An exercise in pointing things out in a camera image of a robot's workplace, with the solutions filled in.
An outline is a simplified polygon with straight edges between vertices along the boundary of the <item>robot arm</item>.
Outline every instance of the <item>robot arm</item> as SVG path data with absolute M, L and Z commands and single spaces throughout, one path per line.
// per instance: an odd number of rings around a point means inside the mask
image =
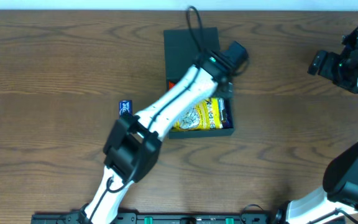
M 103 149 L 106 166 L 101 185 L 82 212 L 84 223 L 108 224 L 115 219 L 128 188 L 156 163 L 161 143 L 174 122 L 201 100 L 228 90 L 231 77 L 248 54 L 234 42 L 223 53 L 203 52 L 200 57 L 200 63 L 191 66 L 158 101 L 115 123 Z M 137 141 L 134 134 L 143 141 Z
M 341 55 L 319 51 L 308 73 L 330 79 L 339 87 L 358 93 L 358 32 L 344 38 Z M 333 160 L 324 174 L 323 186 L 290 202 L 280 223 L 326 223 L 358 212 L 358 142 Z
M 197 73 L 198 68 L 195 66 L 190 67 L 181 81 L 165 95 L 163 95 L 161 99 L 148 108 L 136 113 L 136 115 L 139 116 L 138 122 L 143 125 L 143 127 L 147 127 L 153 116 L 172 98 L 177 96 L 181 91 L 189 86 L 190 82 L 194 79 Z M 184 94 L 179 96 L 177 100 L 173 101 L 161 112 L 161 114 L 154 121 L 154 125 L 151 126 L 150 132 L 153 133 L 156 131 L 158 133 L 158 140 L 163 141 L 165 135 L 173 126 L 174 122 L 199 101 L 209 98 L 215 92 L 217 87 L 218 83 L 213 80 L 213 77 L 208 72 L 200 68 L 194 84 L 192 84 L 192 86 L 184 92 Z M 117 216 L 118 206 L 123 200 L 125 193 L 127 192 L 129 186 L 133 184 L 133 181 L 131 181 L 121 191 L 117 193 L 106 193 L 103 195 L 107 187 L 106 183 L 110 177 L 113 177 L 113 181 L 109 186 L 110 189 L 118 189 L 123 185 L 123 179 L 118 175 L 118 173 L 113 169 L 110 169 L 108 166 L 105 166 L 101 185 L 99 186 L 93 201 L 85 208 L 87 218 L 91 219 L 93 223 L 111 223 L 111 221 L 113 221 Z M 98 204 L 100 198 L 103 199 L 100 201 L 94 216 L 91 217 L 92 212 Z

